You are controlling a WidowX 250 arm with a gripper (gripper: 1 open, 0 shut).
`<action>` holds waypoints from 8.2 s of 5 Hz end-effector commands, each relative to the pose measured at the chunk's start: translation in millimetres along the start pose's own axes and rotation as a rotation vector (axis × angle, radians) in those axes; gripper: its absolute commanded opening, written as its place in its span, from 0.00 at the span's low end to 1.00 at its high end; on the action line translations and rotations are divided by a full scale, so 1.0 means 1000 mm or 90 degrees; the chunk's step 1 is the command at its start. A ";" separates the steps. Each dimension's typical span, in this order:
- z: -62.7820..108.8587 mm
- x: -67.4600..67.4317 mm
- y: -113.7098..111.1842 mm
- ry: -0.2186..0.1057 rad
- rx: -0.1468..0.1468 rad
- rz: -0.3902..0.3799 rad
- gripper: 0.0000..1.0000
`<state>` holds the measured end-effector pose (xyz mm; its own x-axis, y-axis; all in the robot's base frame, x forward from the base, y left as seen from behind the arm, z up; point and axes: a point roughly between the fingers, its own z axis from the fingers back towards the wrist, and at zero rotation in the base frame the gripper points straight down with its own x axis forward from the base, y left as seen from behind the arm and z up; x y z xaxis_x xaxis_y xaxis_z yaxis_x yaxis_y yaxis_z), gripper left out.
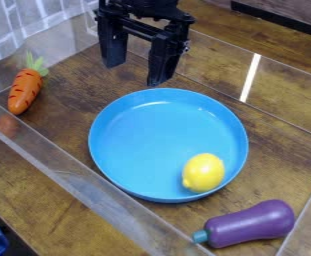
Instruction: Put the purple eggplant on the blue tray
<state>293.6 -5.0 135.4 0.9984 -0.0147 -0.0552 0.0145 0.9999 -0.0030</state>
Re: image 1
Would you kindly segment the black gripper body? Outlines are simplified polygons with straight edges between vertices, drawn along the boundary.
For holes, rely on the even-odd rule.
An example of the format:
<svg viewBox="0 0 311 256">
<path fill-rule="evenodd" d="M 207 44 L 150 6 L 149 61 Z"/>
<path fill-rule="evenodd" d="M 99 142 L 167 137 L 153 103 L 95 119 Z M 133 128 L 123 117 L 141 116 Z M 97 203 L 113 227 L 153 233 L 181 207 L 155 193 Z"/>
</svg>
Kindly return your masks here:
<svg viewBox="0 0 311 256">
<path fill-rule="evenodd" d="M 158 33 L 155 28 L 139 22 L 142 18 L 167 20 L 169 25 L 185 34 L 195 19 L 178 9 L 178 2 L 179 0 L 99 0 L 99 8 L 95 10 L 99 37 L 114 37 L 117 33 L 125 33 L 126 29 L 142 35 Z"/>
</svg>

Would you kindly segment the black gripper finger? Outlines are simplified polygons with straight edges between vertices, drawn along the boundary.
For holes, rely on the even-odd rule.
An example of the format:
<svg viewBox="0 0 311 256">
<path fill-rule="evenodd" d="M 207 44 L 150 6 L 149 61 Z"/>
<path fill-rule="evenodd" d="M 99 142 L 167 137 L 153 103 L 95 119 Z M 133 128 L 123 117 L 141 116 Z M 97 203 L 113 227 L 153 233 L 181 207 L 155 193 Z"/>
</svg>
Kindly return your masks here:
<svg viewBox="0 0 311 256">
<path fill-rule="evenodd" d="M 114 68 L 126 62 L 129 33 L 123 29 L 126 15 L 98 14 L 98 35 L 103 63 Z"/>
<path fill-rule="evenodd" d="M 181 56 L 187 50 L 189 24 L 171 21 L 151 41 L 149 86 L 158 86 L 173 77 Z"/>
</svg>

